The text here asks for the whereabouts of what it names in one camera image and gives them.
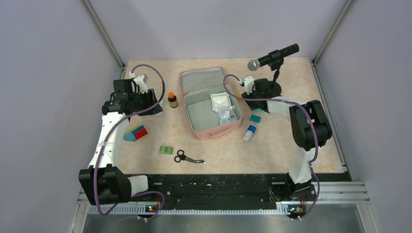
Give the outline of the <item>white gauze packet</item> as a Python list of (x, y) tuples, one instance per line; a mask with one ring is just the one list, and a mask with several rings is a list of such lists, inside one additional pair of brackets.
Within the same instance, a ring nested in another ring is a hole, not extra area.
[(228, 93), (215, 93), (210, 95), (212, 110), (217, 112), (221, 108), (230, 107), (231, 99)]

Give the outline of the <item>clear bag teal strip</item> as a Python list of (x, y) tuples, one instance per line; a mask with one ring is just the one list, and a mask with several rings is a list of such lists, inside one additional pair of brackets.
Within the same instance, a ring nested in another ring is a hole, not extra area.
[(235, 106), (219, 107), (217, 111), (219, 119), (229, 118), (230, 115), (235, 115), (234, 109)]

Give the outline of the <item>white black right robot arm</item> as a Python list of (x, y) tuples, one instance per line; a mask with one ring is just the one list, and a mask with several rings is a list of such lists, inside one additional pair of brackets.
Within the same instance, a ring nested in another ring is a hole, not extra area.
[(311, 164), (327, 140), (332, 137), (331, 125), (319, 100), (297, 101), (280, 95), (281, 87), (267, 79), (255, 80), (251, 76), (240, 80), (251, 110), (284, 116), (291, 123), (292, 137), (297, 145), (292, 168), (286, 175), (281, 198), (298, 200), (310, 190)]

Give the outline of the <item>white blue dropper bottle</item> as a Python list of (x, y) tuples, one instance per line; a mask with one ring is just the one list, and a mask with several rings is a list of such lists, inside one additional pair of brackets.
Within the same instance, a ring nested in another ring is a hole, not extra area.
[(243, 142), (249, 142), (251, 139), (252, 139), (252, 137), (253, 137), (253, 135), (255, 134), (255, 132), (256, 132), (256, 130), (257, 130), (257, 125), (256, 125), (256, 123), (255, 122), (252, 122), (249, 126), (248, 126), (248, 128), (247, 128), (247, 130), (246, 130), (246, 132), (245, 132), (245, 134), (244, 134), (244, 136), (243, 136)]

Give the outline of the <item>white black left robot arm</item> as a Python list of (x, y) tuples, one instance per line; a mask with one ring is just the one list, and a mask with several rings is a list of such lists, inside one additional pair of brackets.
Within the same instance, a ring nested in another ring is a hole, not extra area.
[(90, 204), (128, 202), (138, 194), (143, 200), (154, 198), (156, 188), (146, 175), (127, 177), (118, 168), (121, 143), (131, 115), (155, 115), (162, 112), (154, 90), (147, 88), (148, 78), (115, 80), (110, 99), (102, 106), (102, 128), (92, 160), (79, 172), (79, 182)]

